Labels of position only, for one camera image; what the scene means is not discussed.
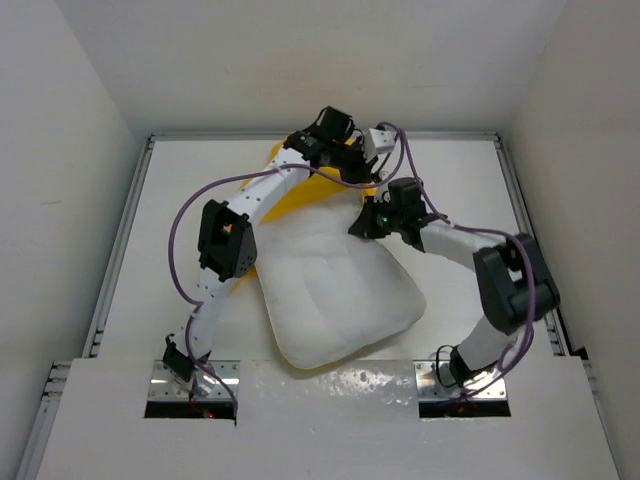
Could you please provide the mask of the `yellow pillowcase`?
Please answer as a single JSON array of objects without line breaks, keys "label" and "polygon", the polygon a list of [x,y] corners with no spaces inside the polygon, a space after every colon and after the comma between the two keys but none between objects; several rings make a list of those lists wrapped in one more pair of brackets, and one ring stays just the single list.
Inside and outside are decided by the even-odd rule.
[{"label": "yellow pillowcase", "polygon": [[[282,149],[283,143],[284,142],[280,142],[271,149],[268,163],[275,160],[275,157]],[[295,210],[319,202],[320,200],[326,199],[348,189],[348,187],[339,185],[331,180],[339,179],[339,172],[337,169],[322,167],[320,170],[331,178],[314,175],[303,183],[297,185],[278,201],[278,203],[262,219],[260,224],[272,222],[280,217],[292,213]],[[366,197],[374,196],[374,194],[377,193],[377,190],[377,187],[360,190],[361,203],[364,202]],[[257,270],[255,267],[252,267],[246,276],[243,277],[243,280],[254,277],[257,277]]]}]

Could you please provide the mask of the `white pillow yellow edge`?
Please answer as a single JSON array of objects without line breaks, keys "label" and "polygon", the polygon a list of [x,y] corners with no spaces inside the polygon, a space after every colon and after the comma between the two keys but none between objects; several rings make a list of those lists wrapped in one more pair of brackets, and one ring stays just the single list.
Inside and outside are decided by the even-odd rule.
[{"label": "white pillow yellow edge", "polygon": [[255,268],[279,353],[314,370],[407,330],[426,309],[418,285],[380,243],[349,235],[360,196],[343,191],[276,206],[256,234]]}]

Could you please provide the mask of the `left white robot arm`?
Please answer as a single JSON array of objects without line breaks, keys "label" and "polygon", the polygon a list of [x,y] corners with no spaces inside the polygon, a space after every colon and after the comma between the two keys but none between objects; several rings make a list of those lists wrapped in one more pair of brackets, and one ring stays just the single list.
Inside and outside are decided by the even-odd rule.
[{"label": "left white robot arm", "polygon": [[[194,193],[179,209],[168,242],[169,271],[179,295],[190,305],[217,308],[233,283],[257,260],[254,227],[296,186],[322,167],[336,169],[332,180],[347,187],[363,188],[372,181],[373,165],[380,152],[395,141],[384,130],[369,129],[357,137],[352,117],[333,107],[321,110],[308,127],[287,136],[274,158],[261,171],[215,181]],[[226,183],[247,180],[234,196],[223,202],[208,201],[202,211],[197,250],[203,272],[213,274],[208,298],[191,297],[181,286],[174,258],[179,223],[198,197]]]}]

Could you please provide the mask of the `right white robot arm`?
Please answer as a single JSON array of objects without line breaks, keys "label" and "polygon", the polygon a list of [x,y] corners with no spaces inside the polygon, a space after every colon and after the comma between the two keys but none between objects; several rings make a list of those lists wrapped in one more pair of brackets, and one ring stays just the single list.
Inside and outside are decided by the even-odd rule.
[{"label": "right white robot arm", "polygon": [[391,181],[364,199],[348,230],[361,239],[392,233],[414,249],[451,260],[476,276],[483,311],[472,332],[451,347],[445,388],[458,387],[482,371],[510,371],[527,353],[534,324],[560,304],[560,294],[536,240],[492,229],[461,226],[430,212],[413,178]]}]

